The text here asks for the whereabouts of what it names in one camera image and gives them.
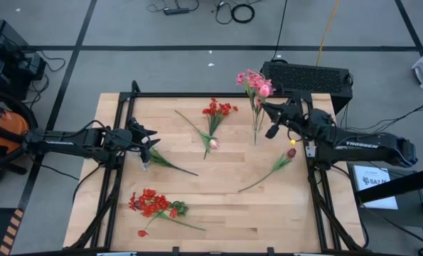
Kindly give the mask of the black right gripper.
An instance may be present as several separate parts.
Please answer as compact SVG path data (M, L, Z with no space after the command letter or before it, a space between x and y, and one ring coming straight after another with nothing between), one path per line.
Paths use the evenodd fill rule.
M262 104L263 110L268 114L271 127L265 134L266 138L273 139L280 127L287 127L301 138L315 139L318 136L318 110L311 109L307 114L302 113L302 106L288 105L286 102Z

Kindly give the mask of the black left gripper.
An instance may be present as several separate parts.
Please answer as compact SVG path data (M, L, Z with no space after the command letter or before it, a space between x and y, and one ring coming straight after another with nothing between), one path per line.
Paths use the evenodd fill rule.
M151 161L150 148L159 143L160 139L147 140L143 144L133 142L132 137L149 137L157 134L157 131L146 129L143 125L137 122L135 117L131 117L128 121L128 129L117 130L117 143L119 147L125 150L141 151L140 157L142 160L141 168L148 169L149 162Z

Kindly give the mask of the white veined artificial flower bunch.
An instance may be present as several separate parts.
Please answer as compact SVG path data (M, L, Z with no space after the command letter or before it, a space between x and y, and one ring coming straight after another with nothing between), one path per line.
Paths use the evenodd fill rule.
M168 167L168 168L172 168L178 171L182 171L185 172L187 174L191 174L194 176L198 176L197 174L191 172L191 171L187 171L185 169L182 169L174 164L172 164L170 161L168 161L167 159L165 159L155 148L150 148L150 153L151 153L151 161L149 162L149 164L158 164L159 166L164 166L164 167Z

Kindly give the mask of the pink artificial flower bunch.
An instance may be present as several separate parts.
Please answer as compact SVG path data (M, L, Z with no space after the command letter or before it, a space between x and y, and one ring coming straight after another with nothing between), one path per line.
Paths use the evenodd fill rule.
M246 72L239 73L237 75L236 84L244 87L249 102L250 98L252 98L253 96L257 96L258 90L263 85L268 85L270 87L270 96L274 94L272 81L266 79L265 76L263 76L263 74L261 74L260 72L256 72L250 69L248 69Z

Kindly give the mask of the red artificial flower bunch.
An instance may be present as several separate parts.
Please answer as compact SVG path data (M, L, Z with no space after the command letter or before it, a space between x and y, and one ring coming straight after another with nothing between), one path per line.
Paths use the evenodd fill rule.
M146 226L137 231L137 235L141 238L148 236L147 228L151 223L158 219L154 215L159 211L163 211L167 216L177 219L178 212L176 209L171 209L171 203L166 196L159 195L154 189L145 188L140 196L133 192L128 202L129 209L139 211L140 215L148 218L149 222Z
M210 99L210 104L208 105L208 108L205 108L202 111L202 113L207 117L208 121L207 134L212 137L215 137L214 133L219 127L219 125L223 122L223 120L231 113L238 111L239 109L236 105L231 105L230 103L220 103L216 98L212 97ZM210 152L210 150L206 151L205 149L204 158L206 158L206 155Z

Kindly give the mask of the pale pink-green artificial tulip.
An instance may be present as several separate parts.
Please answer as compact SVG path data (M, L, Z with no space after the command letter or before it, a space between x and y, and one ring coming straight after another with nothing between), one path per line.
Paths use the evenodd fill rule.
M210 149L217 149L219 147L218 140L215 137L212 137L206 134L205 132L200 131L189 119L187 119L179 111L176 110L176 113L179 114L182 118L184 118L187 121L187 123L189 123L194 128L194 130L196 130L197 133L201 136L204 142L206 151L209 151Z

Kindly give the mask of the green glass vase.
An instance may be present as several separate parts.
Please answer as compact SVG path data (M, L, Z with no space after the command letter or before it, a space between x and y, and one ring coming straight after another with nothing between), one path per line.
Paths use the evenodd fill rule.
M185 216L188 212L188 206L182 201L174 201L171 203L171 209L176 209L179 216Z

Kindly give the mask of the dark red artificial tulip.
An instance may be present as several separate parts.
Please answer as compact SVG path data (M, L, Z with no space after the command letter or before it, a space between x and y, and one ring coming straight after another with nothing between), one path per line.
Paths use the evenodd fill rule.
M156 213L156 214L154 215L154 217L155 217L155 218L161 218L161 219L164 219L164 220L168 220L168 221L171 221L171 222L173 222L173 223L176 223L176 224L179 224L179 225L183 225L183 226L186 226L186 227L189 227L189 228L193 228L193 229L196 229L196 230L202 230L202 231L205 231L205 229L204 229L204 228L199 228L199 227L196 227L196 226L194 226L194 225L190 225L190 224L187 224L187 223L181 222L181 221L179 221L179 220L176 220L176 219L174 219L174 218L171 218L171 217L167 216L167 215L166 215L163 211L159 211L158 213Z
M284 166L286 166L287 164L289 164L295 156L296 156L296 149L295 148L290 148L288 151L284 152L277 159L277 161L275 162L275 164L273 165L273 167L271 168L271 170L270 170L269 173L267 173L265 176L263 176L262 178L260 178L258 181L255 181L251 185L246 186L246 187L240 189L238 192L241 193L241 192L246 191L248 189L251 189L252 187L258 185L261 182L263 182L265 179L267 179L269 176L271 176L274 172L279 171Z

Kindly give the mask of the black computer tower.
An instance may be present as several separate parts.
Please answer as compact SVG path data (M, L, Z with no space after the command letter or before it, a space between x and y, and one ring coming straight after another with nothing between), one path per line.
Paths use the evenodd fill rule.
M265 62L261 73L271 80L275 95L299 92L331 96L335 113L353 98L353 76L348 69L289 64L284 60Z

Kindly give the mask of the white printed booklet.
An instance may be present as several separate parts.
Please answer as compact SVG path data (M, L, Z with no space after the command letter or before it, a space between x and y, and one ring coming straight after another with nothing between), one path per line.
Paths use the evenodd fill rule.
M395 178L387 169L375 166L353 166L353 175L357 198L363 207L379 210L398 210L395 196L386 196L383 184Z

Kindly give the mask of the orange vacuum cleaner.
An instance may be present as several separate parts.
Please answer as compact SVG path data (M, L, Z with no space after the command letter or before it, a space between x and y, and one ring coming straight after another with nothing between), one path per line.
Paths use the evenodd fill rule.
M0 128L21 136L30 129L30 126L28 120L22 115L0 106ZM14 156L16 151L20 149L20 146L21 142L0 137L0 160L5 156ZM8 160L0 165L0 180L6 172L24 175L27 170L24 167L14 164L13 160Z

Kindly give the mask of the black side cart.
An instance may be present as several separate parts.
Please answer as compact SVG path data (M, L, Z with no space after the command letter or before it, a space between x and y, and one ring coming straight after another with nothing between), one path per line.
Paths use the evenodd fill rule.
M406 226L420 228L423 231L423 171L388 169L395 178L383 184L383 190L387 192L387 197L396 197L399 209L379 210L363 207L363 202L357 198L353 166L350 166L350 174L356 203L362 212L379 217L401 231L405 231ZM418 250L418 255L423 256L423 248Z

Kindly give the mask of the black equipment case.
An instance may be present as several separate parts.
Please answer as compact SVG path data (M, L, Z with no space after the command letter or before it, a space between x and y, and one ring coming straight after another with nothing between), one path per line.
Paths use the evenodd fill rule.
M36 52L21 48L27 42L5 21L0 20L0 92L25 100L30 84L41 80L46 62Z

